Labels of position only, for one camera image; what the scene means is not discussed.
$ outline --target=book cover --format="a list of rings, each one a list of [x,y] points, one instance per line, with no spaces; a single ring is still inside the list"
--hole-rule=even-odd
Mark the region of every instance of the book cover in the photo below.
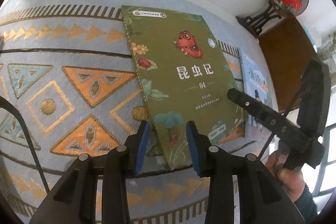
[[[267,76],[243,49],[239,48],[241,71],[243,73],[244,92],[256,100],[271,107],[270,95],[267,88]],[[270,131],[255,121],[251,115],[245,124],[245,138],[252,141],[264,141]]]
[[[186,122],[213,144],[246,120],[227,99],[237,88],[221,48],[200,15],[122,6],[148,114],[171,169],[190,163]]]

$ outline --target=blue book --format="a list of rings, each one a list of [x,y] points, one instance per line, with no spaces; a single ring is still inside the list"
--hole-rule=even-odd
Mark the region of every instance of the blue book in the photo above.
[[[244,92],[256,100],[266,103],[268,97],[267,75],[251,59],[246,52],[239,48],[241,72],[243,74]],[[270,131],[255,121],[249,115],[245,125],[245,138],[253,141],[264,141],[268,138]]]

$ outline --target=green book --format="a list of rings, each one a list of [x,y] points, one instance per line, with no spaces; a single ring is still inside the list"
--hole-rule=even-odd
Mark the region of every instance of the green book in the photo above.
[[[122,6],[147,111],[171,169],[190,163],[186,122],[213,144],[246,120],[227,99],[236,81],[200,15]]]

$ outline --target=orange flower illustration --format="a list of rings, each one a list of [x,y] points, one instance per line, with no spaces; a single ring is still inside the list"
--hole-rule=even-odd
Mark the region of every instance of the orange flower illustration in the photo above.
[[[136,45],[134,42],[131,43],[133,55],[135,54],[146,54],[148,48],[145,45]]]

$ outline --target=person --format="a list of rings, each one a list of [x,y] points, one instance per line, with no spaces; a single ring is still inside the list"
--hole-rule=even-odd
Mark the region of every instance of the person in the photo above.
[[[286,168],[277,169],[280,152],[274,151],[265,164],[271,174],[278,178],[288,188],[287,194],[300,211],[306,224],[310,224],[317,216],[317,206],[313,201],[307,184],[303,180],[302,172],[296,173]]]

